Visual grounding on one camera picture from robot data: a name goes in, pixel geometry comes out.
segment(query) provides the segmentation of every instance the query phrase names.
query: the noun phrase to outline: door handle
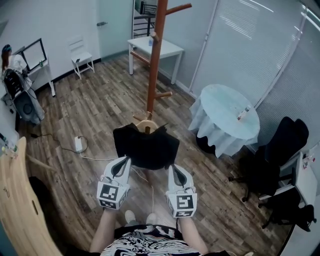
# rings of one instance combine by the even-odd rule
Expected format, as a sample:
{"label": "door handle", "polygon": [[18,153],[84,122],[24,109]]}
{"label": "door handle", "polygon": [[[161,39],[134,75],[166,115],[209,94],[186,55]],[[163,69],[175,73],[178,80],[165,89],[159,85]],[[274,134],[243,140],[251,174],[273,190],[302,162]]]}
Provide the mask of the door handle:
{"label": "door handle", "polygon": [[97,27],[101,27],[101,26],[106,25],[106,24],[108,24],[108,22],[102,21],[102,22],[97,23],[96,26]]}

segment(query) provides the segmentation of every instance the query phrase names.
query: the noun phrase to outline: power strip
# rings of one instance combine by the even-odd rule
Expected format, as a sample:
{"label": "power strip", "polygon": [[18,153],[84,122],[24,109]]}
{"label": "power strip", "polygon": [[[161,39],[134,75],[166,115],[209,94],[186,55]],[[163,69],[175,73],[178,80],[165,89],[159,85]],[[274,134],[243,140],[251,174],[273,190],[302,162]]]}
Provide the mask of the power strip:
{"label": "power strip", "polygon": [[75,144],[75,151],[77,151],[78,153],[82,152],[83,147],[82,147],[80,136],[74,137],[74,144]]}

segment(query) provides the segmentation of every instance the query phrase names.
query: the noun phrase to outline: white desk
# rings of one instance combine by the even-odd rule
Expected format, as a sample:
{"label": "white desk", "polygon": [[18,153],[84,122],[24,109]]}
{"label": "white desk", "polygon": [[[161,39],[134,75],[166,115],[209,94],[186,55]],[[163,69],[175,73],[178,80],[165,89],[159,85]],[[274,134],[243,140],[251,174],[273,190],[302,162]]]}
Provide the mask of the white desk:
{"label": "white desk", "polygon": [[49,69],[49,59],[47,57],[47,60],[43,62],[43,66],[37,66],[35,69],[33,69],[30,73],[29,73],[29,76],[33,75],[34,73],[40,71],[41,69],[44,70],[45,72],[45,76],[47,78],[47,82],[49,83],[50,85],[50,88],[51,88],[51,93],[52,93],[52,97],[56,96],[56,92],[55,92],[55,87],[54,87],[54,83],[52,82],[52,79],[51,79],[51,75],[49,74],[48,72],[48,69]]}
{"label": "white desk", "polygon": [[[31,75],[35,74],[36,72],[40,71],[41,69],[43,69],[45,72],[47,82],[49,83],[50,88],[51,88],[52,96],[53,97],[56,96],[54,83],[51,81],[51,75],[48,72],[48,69],[49,69],[49,60],[48,59],[43,62],[43,66],[37,66],[28,75],[31,76]],[[2,99],[6,94],[7,94],[7,91],[6,91],[5,85],[3,84],[2,81],[0,81],[0,99]]]}
{"label": "white desk", "polygon": [[[306,169],[303,168],[302,157],[303,154],[300,152],[298,156],[292,158],[281,167],[281,170],[295,167],[295,186],[291,184],[282,186],[276,190],[274,195],[281,194],[295,187],[299,191],[305,205],[314,206],[317,195],[318,181],[310,165]],[[270,195],[262,195],[259,197],[259,199],[264,200],[270,197]]]}
{"label": "white desk", "polygon": [[[133,50],[133,47],[137,47],[138,49],[142,50],[146,54],[151,55],[152,46],[149,46],[149,36],[130,39],[128,40],[128,43],[129,43],[129,73],[130,75],[132,75],[134,73],[134,57],[130,53]],[[173,73],[172,73],[172,78],[171,78],[172,85],[176,83],[177,73],[178,73],[181,56],[183,52],[184,52],[184,49],[162,39],[160,59],[177,55]]]}
{"label": "white desk", "polygon": [[2,79],[0,79],[0,99],[2,99],[6,94],[7,94],[7,91],[6,91],[5,85]]}

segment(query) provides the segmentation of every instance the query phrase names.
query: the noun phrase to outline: glass door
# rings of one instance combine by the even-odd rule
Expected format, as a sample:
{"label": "glass door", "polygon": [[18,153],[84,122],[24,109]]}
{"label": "glass door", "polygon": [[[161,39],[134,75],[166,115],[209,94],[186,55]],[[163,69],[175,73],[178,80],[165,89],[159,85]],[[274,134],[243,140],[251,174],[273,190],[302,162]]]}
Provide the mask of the glass door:
{"label": "glass door", "polygon": [[294,45],[301,12],[292,0],[219,1],[191,92],[221,84],[255,106]]}
{"label": "glass door", "polygon": [[96,21],[101,58],[128,50],[134,0],[97,0]]}

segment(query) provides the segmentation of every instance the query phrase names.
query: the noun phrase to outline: white stool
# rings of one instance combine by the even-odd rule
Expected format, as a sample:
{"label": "white stool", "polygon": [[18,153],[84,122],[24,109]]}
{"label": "white stool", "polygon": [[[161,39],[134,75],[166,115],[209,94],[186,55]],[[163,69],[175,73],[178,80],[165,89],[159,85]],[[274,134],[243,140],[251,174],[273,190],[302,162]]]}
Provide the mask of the white stool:
{"label": "white stool", "polygon": [[[92,55],[86,51],[84,40],[81,35],[76,36],[68,41],[69,49],[71,52],[71,60],[73,63],[73,69],[74,72],[78,75],[78,77],[81,78],[81,73],[91,69],[93,73],[95,73],[95,67],[94,62],[92,60]],[[82,63],[86,63],[86,68],[83,70],[79,70],[79,65]]]}

